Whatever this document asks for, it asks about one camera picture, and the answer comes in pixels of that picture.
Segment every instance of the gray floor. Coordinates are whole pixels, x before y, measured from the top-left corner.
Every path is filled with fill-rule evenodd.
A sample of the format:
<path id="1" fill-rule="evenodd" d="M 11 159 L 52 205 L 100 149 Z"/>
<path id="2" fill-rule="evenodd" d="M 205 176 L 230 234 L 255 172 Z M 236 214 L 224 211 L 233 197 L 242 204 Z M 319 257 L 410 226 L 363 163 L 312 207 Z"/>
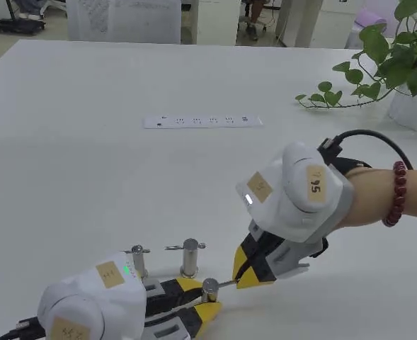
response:
<path id="1" fill-rule="evenodd" d="M 236 38 L 236 44 L 239 46 L 279 46 L 275 39 L 275 22 L 277 21 L 278 11 L 271 11 L 270 9 L 264 9 L 260 20 L 267 23 L 266 33 L 261 31 L 261 27 L 258 28 L 259 39 L 257 42 L 252 42 L 246 36 L 244 29 L 245 23 L 240 24 L 240 30 Z M 33 37 L 5 34 L 0 33 L 0 57 L 19 39 L 41 39 L 41 40 L 67 40 L 67 17 L 63 11 L 49 8 L 46 11 L 46 29 Z M 183 12 L 182 17 L 182 43 L 191 43 L 190 36 L 190 14 Z"/>

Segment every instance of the forearm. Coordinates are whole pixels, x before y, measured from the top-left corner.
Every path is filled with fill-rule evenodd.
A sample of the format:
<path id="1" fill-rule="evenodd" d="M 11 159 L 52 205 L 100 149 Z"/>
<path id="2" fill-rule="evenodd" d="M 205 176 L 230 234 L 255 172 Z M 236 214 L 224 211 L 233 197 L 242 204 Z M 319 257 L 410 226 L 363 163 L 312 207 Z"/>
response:
<path id="1" fill-rule="evenodd" d="M 394 173 L 391 170 L 355 169 L 347 174 L 355 188 L 348 216 L 339 227 L 368 225 L 387 216 L 394 200 Z M 405 215 L 417 217 L 417 171 L 407 175 Z"/>

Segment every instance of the tan sticker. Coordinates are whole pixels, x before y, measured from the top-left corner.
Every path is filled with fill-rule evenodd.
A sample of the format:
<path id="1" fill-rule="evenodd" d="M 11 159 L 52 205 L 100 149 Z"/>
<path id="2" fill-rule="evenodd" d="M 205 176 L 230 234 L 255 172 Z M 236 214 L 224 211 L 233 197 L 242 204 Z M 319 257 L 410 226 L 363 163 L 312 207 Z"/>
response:
<path id="1" fill-rule="evenodd" d="M 51 328 L 51 340 L 89 340 L 90 329 L 82 324 L 55 317 Z"/>
<path id="2" fill-rule="evenodd" d="M 98 264 L 96 269 L 98 270 L 101 280 L 103 280 L 106 288 L 112 288 L 125 283 L 125 279 L 118 271 L 114 261 Z"/>
<path id="3" fill-rule="evenodd" d="M 265 202 L 266 198 L 273 192 L 273 188 L 271 188 L 268 182 L 260 175 L 260 172 L 256 172 L 252 176 L 248 182 L 248 187 L 258 198 L 260 203 Z"/>
<path id="4" fill-rule="evenodd" d="M 326 169 L 322 165 L 307 167 L 307 197 L 311 202 L 326 202 Z"/>

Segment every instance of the white plastic housing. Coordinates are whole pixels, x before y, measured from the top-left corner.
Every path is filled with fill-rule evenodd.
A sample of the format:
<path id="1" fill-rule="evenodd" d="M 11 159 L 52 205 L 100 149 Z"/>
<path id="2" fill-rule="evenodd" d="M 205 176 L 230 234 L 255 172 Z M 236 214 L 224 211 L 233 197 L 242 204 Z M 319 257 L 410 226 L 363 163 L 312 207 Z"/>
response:
<path id="1" fill-rule="evenodd" d="M 296 142 L 286 146 L 281 155 L 259 171 L 272 189 L 263 202 L 248 185 L 250 180 L 239 183 L 236 190 L 261 229 L 293 242 L 316 242 L 318 235 L 313 240 L 310 237 L 335 213 L 343 183 L 313 147 Z M 310 196 L 307 172 L 313 166 L 324 173 L 323 200 Z"/>
<path id="2" fill-rule="evenodd" d="M 104 281 L 97 265 L 109 264 Z M 90 340 L 140 339 L 144 330 L 147 295 L 125 253 L 46 288 L 38 320 L 50 336 L 56 317 L 90 330 Z"/>

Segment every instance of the power strip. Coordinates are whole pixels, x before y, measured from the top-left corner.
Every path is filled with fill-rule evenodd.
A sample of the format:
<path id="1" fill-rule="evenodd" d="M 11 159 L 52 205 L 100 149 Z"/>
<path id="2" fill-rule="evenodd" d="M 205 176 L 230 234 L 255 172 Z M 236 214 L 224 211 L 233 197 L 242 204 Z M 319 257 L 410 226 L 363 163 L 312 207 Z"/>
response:
<path id="1" fill-rule="evenodd" d="M 210 117 L 156 116 L 144 119 L 145 129 L 194 129 L 194 128 L 253 128 L 262 126 L 258 116 L 219 115 Z"/>

